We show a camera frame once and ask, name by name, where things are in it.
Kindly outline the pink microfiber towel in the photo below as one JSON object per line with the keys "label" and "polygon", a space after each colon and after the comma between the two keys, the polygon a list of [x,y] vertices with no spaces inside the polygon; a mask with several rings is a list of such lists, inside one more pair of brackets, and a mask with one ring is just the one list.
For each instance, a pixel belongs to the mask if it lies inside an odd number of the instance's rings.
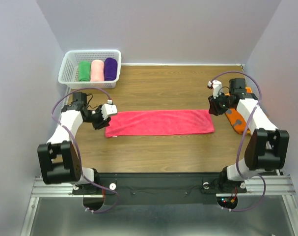
{"label": "pink microfiber towel", "polygon": [[105,129],[107,138],[132,135],[190,135],[215,131],[206,110],[154,110],[119,112]]}

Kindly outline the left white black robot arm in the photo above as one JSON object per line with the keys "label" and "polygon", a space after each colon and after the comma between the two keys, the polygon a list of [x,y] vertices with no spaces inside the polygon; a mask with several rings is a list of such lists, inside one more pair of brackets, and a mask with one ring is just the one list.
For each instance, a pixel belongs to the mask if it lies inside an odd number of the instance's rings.
{"label": "left white black robot arm", "polygon": [[62,107],[60,119],[56,120],[55,132],[38,146],[37,154],[45,184],[84,185],[89,193],[95,194],[101,188],[99,174],[96,169],[82,166],[75,136],[83,123],[92,124],[95,130],[108,127],[111,117],[117,114],[117,107],[109,97],[106,103],[89,108],[87,98],[84,92],[72,94],[72,102]]}

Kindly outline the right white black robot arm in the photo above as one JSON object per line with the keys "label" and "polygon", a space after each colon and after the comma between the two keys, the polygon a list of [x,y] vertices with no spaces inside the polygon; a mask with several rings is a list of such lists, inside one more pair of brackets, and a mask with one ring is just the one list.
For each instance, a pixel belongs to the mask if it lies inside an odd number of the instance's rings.
{"label": "right white black robot arm", "polygon": [[245,131],[251,138],[243,159],[237,158],[234,165],[224,167],[217,180],[218,188],[228,192],[236,182],[251,178],[256,174],[283,168],[289,143],[289,133],[277,128],[260,107],[258,97],[246,90],[245,79],[229,81],[229,94],[222,92],[222,83],[212,80],[208,88],[213,94],[208,98],[211,115],[222,115],[235,109],[245,121]]}

